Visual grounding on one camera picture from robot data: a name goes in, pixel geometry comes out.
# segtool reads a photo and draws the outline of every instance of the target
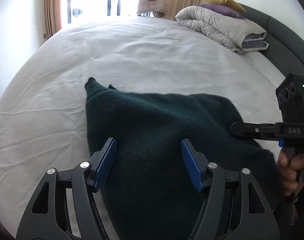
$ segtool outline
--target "yellow pillow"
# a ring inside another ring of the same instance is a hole
[[[230,7],[232,9],[236,10],[236,11],[246,12],[246,10],[234,0],[203,0],[203,1],[205,1],[207,4],[225,5],[225,6]]]

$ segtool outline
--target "metal pin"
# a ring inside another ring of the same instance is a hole
[[[216,163],[209,163],[208,166],[211,169],[216,169],[218,165]]]
[[[55,172],[55,169],[54,168],[50,168],[47,170],[47,174],[51,175]]]
[[[242,172],[246,175],[249,175],[251,173],[250,170],[247,168],[242,169]]]
[[[81,164],[80,164],[80,167],[81,168],[87,168],[87,167],[89,167],[90,166],[90,164],[88,163],[88,162],[82,162]]]

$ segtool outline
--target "mattress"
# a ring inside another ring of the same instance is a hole
[[[84,89],[89,77],[122,91],[220,95],[245,122],[282,121],[275,89],[284,76],[259,52],[238,55],[163,19],[70,25],[42,45],[0,100],[0,221],[13,236],[46,170],[71,169],[90,157]],[[260,144],[277,157],[276,142]],[[100,194],[95,200],[110,239],[118,239]]]

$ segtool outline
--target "gray upholstered headboard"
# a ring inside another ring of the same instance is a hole
[[[262,54],[267,57],[284,76],[294,72],[304,77],[304,41],[291,29],[273,17],[242,5],[244,17],[259,24],[267,31],[265,38],[270,44]]]

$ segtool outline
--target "dark green garment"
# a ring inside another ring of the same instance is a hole
[[[180,154],[189,138],[209,162],[249,168],[274,208],[283,194],[273,155],[253,140],[233,138],[242,121],[226,98],[125,93],[90,78],[87,139],[91,154],[109,137],[117,140],[115,162],[102,195],[121,240],[187,240],[203,196],[193,188]]]

